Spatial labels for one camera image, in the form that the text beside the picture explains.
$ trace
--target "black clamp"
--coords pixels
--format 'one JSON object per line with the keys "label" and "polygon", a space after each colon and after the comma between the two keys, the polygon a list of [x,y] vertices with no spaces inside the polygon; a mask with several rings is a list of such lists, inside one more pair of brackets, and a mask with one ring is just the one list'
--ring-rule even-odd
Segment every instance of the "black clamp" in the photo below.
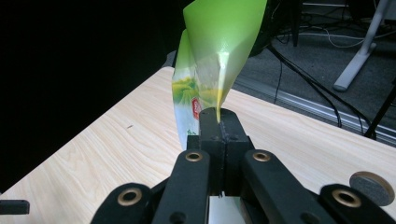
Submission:
{"label": "black clamp", "polygon": [[202,224],[209,196],[240,197],[246,223],[396,223],[365,195],[347,186],[305,189],[273,153],[255,149],[234,112],[200,113],[172,174],[152,189],[130,183],[114,189],[92,223]]}

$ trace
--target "light wood tabletop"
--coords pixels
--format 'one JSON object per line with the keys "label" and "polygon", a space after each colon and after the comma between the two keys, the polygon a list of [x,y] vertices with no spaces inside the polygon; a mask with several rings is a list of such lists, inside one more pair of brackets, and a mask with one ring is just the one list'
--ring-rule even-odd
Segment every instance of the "light wood tabletop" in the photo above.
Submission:
{"label": "light wood tabletop", "polygon": [[[30,214],[0,223],[90,223],[114,188],[153,187],[172,172],[181,146],[165,67],[120,100],[0,196],[24,199]],[[254,146],[273,152],[305,186],[348,185],[356,172],[396,188],[396,148],[231,90],[223,108],[236,113]],[[384,206],[396,218],[396,204]]]}

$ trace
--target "green plastic film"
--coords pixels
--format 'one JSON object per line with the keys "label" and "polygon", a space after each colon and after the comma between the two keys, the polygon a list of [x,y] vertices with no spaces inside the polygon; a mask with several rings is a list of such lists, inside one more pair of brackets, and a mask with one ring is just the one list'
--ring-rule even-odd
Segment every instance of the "green plastic film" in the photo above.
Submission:
{"label": "green plastic film", "polygon": [[219,111],[259,33],[266,0],[195,0],[184,8],[172,90],[180,141],[197,134],[197,113]]}

